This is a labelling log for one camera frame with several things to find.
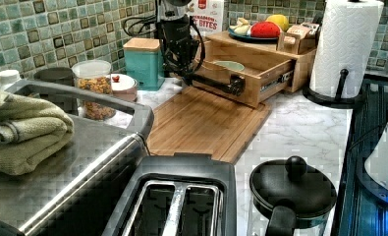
paper towel roll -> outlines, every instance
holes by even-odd
[[[310,89],[335,97],[340,71],[350,73],[342,98],[359,94],[383,3],[375,0],[328,1],[310,79]]]

green towel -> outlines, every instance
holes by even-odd
[[[53,103],[0,90],[0,171],[21,175],[62,148],[74,122]]]

kettle handle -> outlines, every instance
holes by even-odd
[[[293,236],[297,222],[295,212],[287,206],[276,206],[269,220],[265,236]]]

tile backsplash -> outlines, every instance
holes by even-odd
[[[124,69],[127,17],[154,14],[154,0],[0,0],[0,71],[25,78],[89,59]]]
[[[324,0],[228,0],[228,25],[237,17],[252,22],[283,14],[291,24],[323,14]],[[127,17],[154,14],[154,0],[0,0],[0,71],[16,69],[26,78],[51,67],[72,67],[89,59],[124,71],[122,30]],[[388,0],[368,60],[383,70],[388,55]]]

label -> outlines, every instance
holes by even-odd
[[[202,36],[222,31],[224,0],[193,0],[187,10]],[[196,35],[196,32],[191,29],[191,34]]]

